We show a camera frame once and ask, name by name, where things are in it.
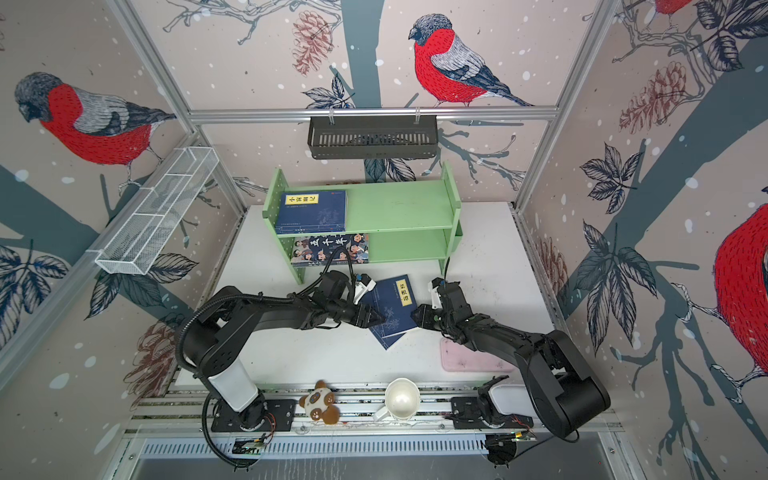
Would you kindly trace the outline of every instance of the green bookshelf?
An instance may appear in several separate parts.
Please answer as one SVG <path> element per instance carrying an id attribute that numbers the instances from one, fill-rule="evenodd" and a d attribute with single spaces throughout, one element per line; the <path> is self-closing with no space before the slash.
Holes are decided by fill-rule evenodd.
<path id="1" fill-rule="evenodd" d="M 283 251 L 283 258 L 299 284 L 305 267 L 291 262 L 293 238 L 278 235 L 275 222 L 283 192 L 318 190 L 346 191 L 346 230 L 337 233 L 367 233 L 370 263 L 437 260 L 440 272 L 462 238 L 458 216 L 462 202 L 449 164 L 443 164 L 440 180 L 389 182 L 381 184 L 321 185 L 289 187 L 283 171 L 275 169 L 262 216 Z M 302 236 L 327 232 L 304 233 Z"/>

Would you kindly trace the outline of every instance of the stuffed toy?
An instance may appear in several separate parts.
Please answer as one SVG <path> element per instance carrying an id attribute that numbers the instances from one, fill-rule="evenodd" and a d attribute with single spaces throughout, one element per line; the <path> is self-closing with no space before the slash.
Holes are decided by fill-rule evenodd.
<path id="1" fill-rule="evenodd" d="M 341 412 L 339 407 L 333 405 L 336 397 L 323 380 L 315 384 L 315 389 L 299 399 L 299 405 L 312 420 L 323 420 L 326 425 L 333 425 L 339 421 Z"/>

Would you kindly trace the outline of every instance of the yellow label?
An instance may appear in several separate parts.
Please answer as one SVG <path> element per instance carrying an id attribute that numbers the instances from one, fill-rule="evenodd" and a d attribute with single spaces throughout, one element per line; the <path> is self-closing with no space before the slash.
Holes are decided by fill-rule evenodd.
<path id="1" fill-rule="evenodd" d="M 411 300 L 411 293 L 408 291 L 408 285 L 406 285 L 405 280 L 397 281 L 397 291 L 400 294 L 400 303 L 402 303 L 403 306 L 413 303 Z"/>
<path id="2" fill-rule="evenodd" d="M 286 205 L 316 204 L 319 195 L 286 195 Z"/>

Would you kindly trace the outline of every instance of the robotic arm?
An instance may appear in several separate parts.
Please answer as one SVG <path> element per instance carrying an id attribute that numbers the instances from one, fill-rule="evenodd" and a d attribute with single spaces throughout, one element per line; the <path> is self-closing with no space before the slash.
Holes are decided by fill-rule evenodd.
<path id="1" fill-rule="evenodd" d="M 367 276 L 362 277 L 363 283 L 369 282 Z M 361 276 L 357 280 L 357 290 L 364 290 Z M 528 333 L 503 326 L 487 315 L 473 313 L 458 282 L 438 278 L 432 285 L 442 308 L 421 305 L 413 315 L 417 325 L 516 365 L 539 419 L 554 435 L 565 438 L 611 406 L 607 390 L 565 333 Z M 231 409 L 245 432 L 256 429 L 266 417 L 264 395 L 238 359 L 250 334 L 272 328 L 335 328 L 323 325 L 329 318 L 335 326 L 346 322 L 363 329 L 384 323 L 371 306 L 355 303 L 355 289 L 347 275 L 327 271 L 327 267 L 314 283 L 287 298 L 249 295 L 227 286 L 179 328 L 176 360 L 210 391 L 204 403 L 203 432 L 222 460 L 235 468 L 255 462 L 228 458 L 210 441 L 206 417 L 212 396 L 223 400 L 221 408 Z M 564 372 L 553 373 L 559 369 Z"/>

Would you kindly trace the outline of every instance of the book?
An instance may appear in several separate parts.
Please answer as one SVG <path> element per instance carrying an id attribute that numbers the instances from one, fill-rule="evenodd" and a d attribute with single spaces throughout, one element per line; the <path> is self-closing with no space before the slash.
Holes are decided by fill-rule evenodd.
<path id="1" fill-rule="evenodd" d="M 373 306 L 386 318 L 383 324 L 369 329 L 384 350 L 391 347 L 406 332 L 418 328 L 411 318 L 411 312 L 417 307 L 412 292 L 407 275 L 395 276 L 377 281 L 373 290 L 360 300 Z"/>
<path id="2" fill-rule="evenodd" d="M 325 233 L 343 232 L 346 228 L 346 192 L 321 190 L 301 194 L 280 195 L 275 232 Z"/>
<path id="3" fill-rule="evenodd" d="M 316 235 L 312 237 L 295 237 L 291 265 L 293 266 L 324 266 L 328 256 L 339 247 L 344 246 L 354 263 L 368 263 L 368 234 L 347 233 L 344 235 Z M 346 254 L 343 250 L 336 252 L 331 265 L 346 264 Z"/>

